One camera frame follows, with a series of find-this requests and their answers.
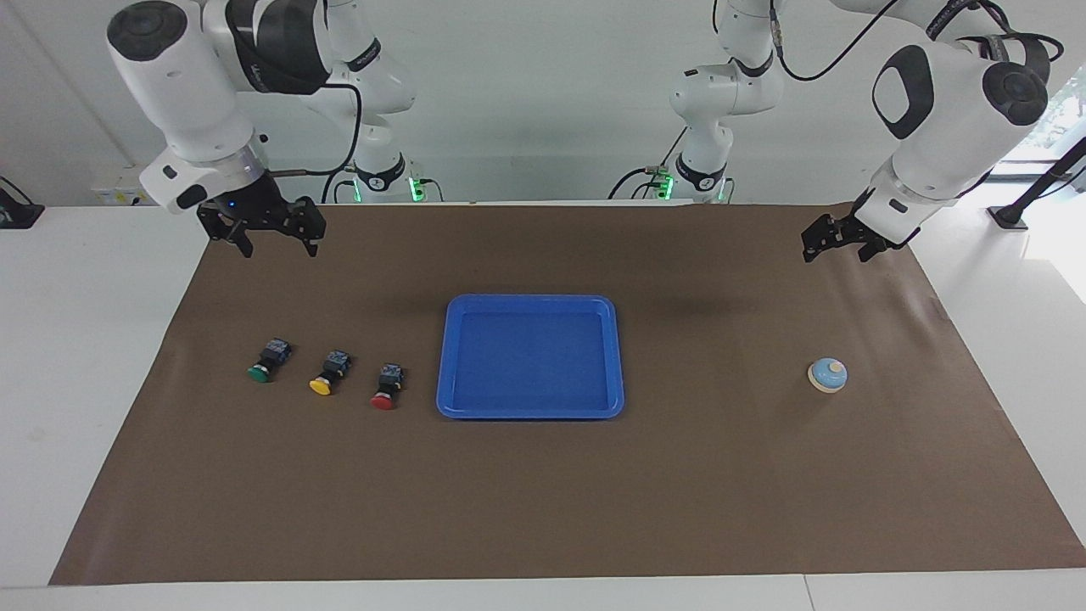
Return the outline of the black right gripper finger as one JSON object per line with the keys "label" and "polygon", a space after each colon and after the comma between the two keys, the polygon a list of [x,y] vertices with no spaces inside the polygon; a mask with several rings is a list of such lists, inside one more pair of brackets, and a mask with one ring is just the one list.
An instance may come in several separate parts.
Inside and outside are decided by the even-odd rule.
{"label": "black right gripper finger", "polygon": [[229,221],[224,216],[201,216],[200,224],[210,241],[225,241],[240,252],[244,258],[252,258],[253,244],[247,236],[245,221]]}
{"label": "black right gripper finger", "polygon": [[303,244],[306,254],[316,258],[327,222],[312,198],[299,198],[288,205],[288,236]]}

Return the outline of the green push button switch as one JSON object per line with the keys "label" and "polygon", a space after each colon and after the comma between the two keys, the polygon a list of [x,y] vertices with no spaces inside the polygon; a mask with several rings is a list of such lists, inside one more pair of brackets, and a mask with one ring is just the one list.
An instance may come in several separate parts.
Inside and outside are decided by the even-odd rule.
{"label": "green push button switch", "polygon": [[270,383],[276,370],[290,359],[294,347],[282,338],[272,338],[260,351],[258,359],[247,368],[247,375],[261,384]]}

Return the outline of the light blue call bell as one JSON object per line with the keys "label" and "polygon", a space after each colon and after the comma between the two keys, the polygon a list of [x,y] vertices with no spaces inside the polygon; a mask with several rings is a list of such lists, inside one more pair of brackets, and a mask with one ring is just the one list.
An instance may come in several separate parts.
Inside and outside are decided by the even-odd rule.
{"label": "light blue call bell", "polygon": [[809,382],[816,390],[835,394],[846,386],[848,380],[847,367],[835,357],[820,357],[807,368]]}

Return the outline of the yellow push button switch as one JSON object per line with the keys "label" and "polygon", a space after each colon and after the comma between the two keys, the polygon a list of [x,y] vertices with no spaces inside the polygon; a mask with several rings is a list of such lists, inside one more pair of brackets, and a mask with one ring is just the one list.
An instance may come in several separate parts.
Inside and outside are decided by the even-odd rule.
{"label": "yellow push button switch", "polygon": [[323,370],[310,380],[310,389],[323,397],[332,395],[352,367],[352,356],[346,351],[331,351],[323,360]]}

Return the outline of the red push button switch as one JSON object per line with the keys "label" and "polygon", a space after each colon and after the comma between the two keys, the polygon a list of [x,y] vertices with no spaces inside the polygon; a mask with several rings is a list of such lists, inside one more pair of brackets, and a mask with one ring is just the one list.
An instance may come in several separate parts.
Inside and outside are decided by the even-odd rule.
{"label": "red push button switch", "polygon": [[405,374],[397,362],[384,362],[378,375],[378,389],[370,398],[370,405],[378,410],[390,411],[396,407],[397,394],[403,390]]}

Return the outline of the blue plastic tray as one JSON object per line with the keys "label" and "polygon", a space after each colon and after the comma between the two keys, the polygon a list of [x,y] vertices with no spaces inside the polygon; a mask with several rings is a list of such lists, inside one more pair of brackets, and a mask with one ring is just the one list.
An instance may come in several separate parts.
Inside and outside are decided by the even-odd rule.
{"label": "blue plastic tray", "polygon": [[435,402],[460,421],[613,420],[626,406],[613,301],[458,295],[446,309]]}

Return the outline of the black metal stand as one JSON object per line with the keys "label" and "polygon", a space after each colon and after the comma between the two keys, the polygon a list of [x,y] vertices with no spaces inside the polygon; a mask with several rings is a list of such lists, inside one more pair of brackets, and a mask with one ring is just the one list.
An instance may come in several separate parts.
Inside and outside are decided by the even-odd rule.
{"label": "black metal stand", "polygon": [[1023,216],[1031,204],[1059,193],[1083,177],[1086,177],[1086,135],[1070,147],[1066,154],[1056,160],[1055,164],[1024,191],[1024,194],[1016,198],[1016,201],[1009,205],[989,206],[988,215],[1003,231],[1027,231],[1028,225],[1023,221]]}

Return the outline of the brown paper table mat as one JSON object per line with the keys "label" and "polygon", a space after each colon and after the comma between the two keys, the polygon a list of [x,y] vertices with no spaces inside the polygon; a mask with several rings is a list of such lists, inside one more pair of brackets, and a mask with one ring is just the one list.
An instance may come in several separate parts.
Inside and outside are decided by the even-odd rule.
{"label": "brown paper table mat", "polygon": [[[804,263],[823,213],[330,206],[316,258],[210,244],[52,584],[1086,567],[915,256]],[[624,410],[439,413],[446,308],[484,293],[611,300]],[[294,351],[261,384],[272,338]]]}

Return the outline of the black clamp bracket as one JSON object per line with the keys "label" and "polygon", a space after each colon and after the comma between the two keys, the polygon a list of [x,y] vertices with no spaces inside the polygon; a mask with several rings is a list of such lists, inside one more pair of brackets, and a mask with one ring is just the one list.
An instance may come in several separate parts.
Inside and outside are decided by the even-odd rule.
{"label": "black clamp bracket", "polygon": [[11,179],[0,175],[0,229],[28,229],[42,216],[45,205],[31,198]]}

